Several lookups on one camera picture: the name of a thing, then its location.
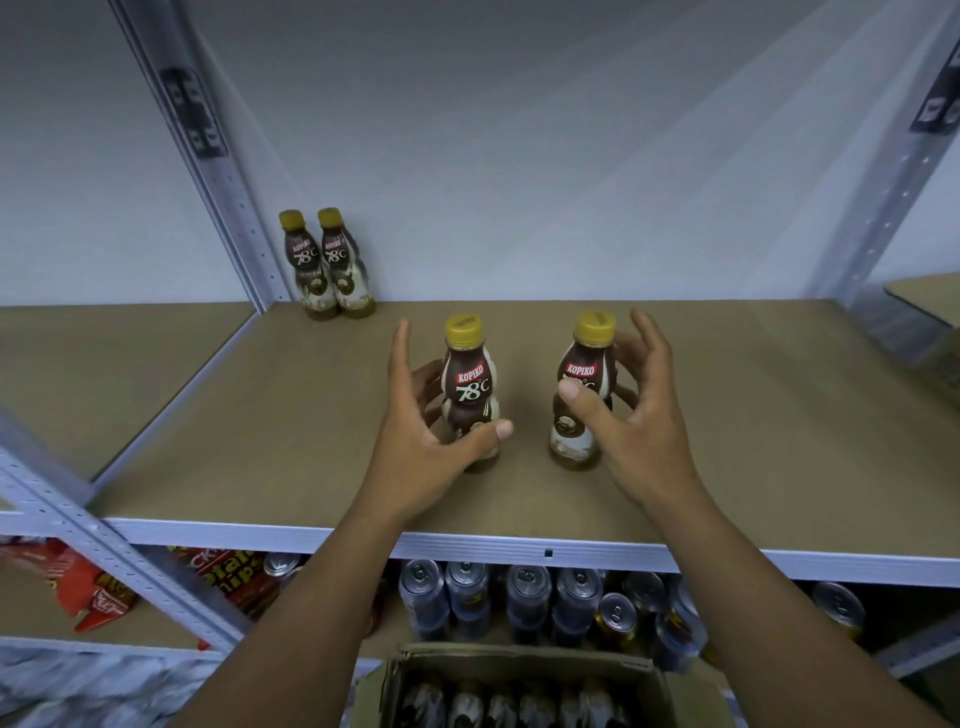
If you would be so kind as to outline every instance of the can lid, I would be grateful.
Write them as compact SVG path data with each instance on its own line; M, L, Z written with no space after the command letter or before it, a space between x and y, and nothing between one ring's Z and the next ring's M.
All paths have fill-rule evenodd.
M520 599L537 599L550 594L553 582L546 567L510 567L507 590Z
M268 576L277 578L286 576L300 565L301 558L298 553L271 551L263 557L263 570L267 572Z
M400 589L410 596L430 594L443 583L440 567L430 559L412 559L400 572Z
M472 587L487 581L487 565L475 561L448 561L446 583L458 587Z
M614 632L636 629L636 609L625 595L611 592L600 600L600 619Z
M821 581L813 587L813 602L835 621L862 627L867 612L863 603L843 584Z
M557 589L574 599L591 601L603 593L603 582L596 569L563 569L557 578Z
M677 582L677 599L680 600L680 603L684 608L692 614L694 617L699 617L700 613L697 612L697 607L693 603L693 597L690 596L690 591L686 587L686 581L683 577L680 577L680 580Z
M645 612L662 612L666 603L663 580L652 571L631 571L627 574L623 580L623 593L637 609Z

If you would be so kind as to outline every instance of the open cardboard box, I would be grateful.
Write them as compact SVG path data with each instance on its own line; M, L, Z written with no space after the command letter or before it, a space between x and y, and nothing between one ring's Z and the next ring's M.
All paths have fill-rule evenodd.
M666 674L650 660L610 652L491 644L409 644L364 677L353 703L353 728L393 728L411 676L438 674L445 682L503 683L524 679L576 682L599 677L636 688L650 728L728 728L733 719L723 695L695 677Z
M960 407L960 272L892 280L887 293L952 327L916 367L916 373Z

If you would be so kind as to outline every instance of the fingernail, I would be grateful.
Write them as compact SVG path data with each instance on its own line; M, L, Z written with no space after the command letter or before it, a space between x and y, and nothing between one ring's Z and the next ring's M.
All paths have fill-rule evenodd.
M558 382L557 391L560 392L560 396L564 398L564 401L569 402L580 394L581 386L578 379L571 379L569 376L565 376Z
M496 430L496 436L499 437L500 440L506 440L514 434L514 424L510 422L510 420L501 420L493 429Z

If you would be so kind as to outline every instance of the hand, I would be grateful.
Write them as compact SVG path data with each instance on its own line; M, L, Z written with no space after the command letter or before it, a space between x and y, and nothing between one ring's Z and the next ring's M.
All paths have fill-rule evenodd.
M597 394L579 379L565 377L560 396L590 428L603 460L624 495L643 507L669 502L703 490L686 436L684 413L677 399L670 344L654 320L630 312L640 335L618 331L613 354L639 386L640 392L617 385L616 394L634 411L618 420Z
M396 327L390 354L387 414L354 501L400 528L440 500L467 465L514 431L509 420L497 420L451 445L441 445L430 431L440 417L440 407L427 407L441 392L444 364L435 359L411 373L409 340L410 322L403 319Z

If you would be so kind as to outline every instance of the kopiko logo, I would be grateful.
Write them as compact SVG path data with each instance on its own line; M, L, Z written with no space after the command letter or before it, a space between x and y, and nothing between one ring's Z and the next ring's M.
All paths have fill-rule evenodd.
M593 362L587 367L580 364L567 364L565 373L570 376L593 376L597 373L597 364Z
M462 374L457 375L457 384L466 384L469 381L474 381L475 379L483 376L484 367L483 362L481 361L469 372L463 372Z

